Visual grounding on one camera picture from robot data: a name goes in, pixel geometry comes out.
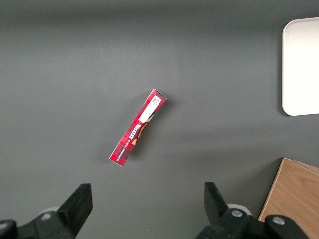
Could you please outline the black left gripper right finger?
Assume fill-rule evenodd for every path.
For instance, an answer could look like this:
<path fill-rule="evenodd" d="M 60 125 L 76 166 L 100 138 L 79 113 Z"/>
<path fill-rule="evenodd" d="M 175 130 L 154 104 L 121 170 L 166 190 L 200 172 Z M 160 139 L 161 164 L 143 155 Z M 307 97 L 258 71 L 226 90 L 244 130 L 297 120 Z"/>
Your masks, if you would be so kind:
<path fill-rule="evenodd" d="M 204 184 L 204 208 L 210 225 L 204 227 L 197 239 L 267 239 L 262 222 L 240 206 L 226 204 L 213 182 Z"/>

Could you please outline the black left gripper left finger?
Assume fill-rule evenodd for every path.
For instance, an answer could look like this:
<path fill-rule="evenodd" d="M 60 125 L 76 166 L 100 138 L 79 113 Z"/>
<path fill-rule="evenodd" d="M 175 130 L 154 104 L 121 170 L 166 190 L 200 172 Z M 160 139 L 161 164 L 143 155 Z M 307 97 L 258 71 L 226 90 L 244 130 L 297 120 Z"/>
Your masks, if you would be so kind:
<path fill-rule="evenodd" d="M 19 239 L 74 239 L 93 208 L 89 183 L 81 184 L 55 211 L 39 214 L 29 223 L 18 227 Z"/>

